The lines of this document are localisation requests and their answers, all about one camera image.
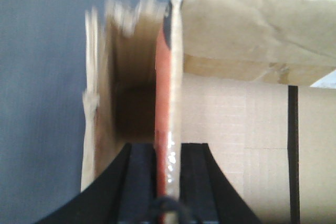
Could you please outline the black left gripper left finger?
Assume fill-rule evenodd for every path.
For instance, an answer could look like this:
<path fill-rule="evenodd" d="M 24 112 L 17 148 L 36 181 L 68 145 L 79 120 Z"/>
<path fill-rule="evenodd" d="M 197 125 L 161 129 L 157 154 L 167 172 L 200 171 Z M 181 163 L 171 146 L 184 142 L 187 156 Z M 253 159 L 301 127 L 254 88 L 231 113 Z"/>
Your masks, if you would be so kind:
<path fill-rule="evenodd" d="M 152 144 L 126 144 L 84 191 L 39 223 L 132 223 L 156 196 Z"/>

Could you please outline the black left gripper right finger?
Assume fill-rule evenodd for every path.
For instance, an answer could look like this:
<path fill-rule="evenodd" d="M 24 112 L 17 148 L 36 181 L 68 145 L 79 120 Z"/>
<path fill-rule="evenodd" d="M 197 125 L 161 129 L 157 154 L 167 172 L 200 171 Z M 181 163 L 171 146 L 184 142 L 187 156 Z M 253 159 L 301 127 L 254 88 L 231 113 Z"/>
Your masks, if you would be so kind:
<path fill-rule="evenodd" d="M 215 161 L 208 144 L 183 143 L 180 201 L 189 223 L 261 223 Z"/>

